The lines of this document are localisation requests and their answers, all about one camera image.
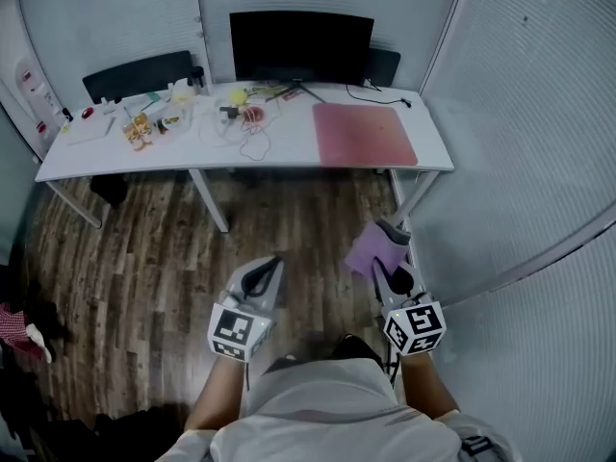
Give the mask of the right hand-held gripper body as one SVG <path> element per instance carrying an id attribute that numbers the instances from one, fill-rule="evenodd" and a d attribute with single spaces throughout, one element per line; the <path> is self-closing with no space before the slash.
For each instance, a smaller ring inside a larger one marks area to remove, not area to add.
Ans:
<path id="1" fill-rule="evenodd" d="M 440 303 L 427 291 L 418 271 L 408 262 L 402 261 L 387 273 L 391 304 L 381 305 L 386 339 L 400 356 L 430 352 L 447 331 Z"/>

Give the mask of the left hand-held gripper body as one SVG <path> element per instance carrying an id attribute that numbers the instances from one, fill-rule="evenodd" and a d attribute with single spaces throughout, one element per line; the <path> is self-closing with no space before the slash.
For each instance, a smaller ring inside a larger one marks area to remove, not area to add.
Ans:
<path id="1" fill-rule="evenodd" d="M 241 280 L 247 266 L 233 271 L 214 303 L 207 339 L 212 352 L 248 363 L 271 335 L 276 300 L 244 293 Z"/>

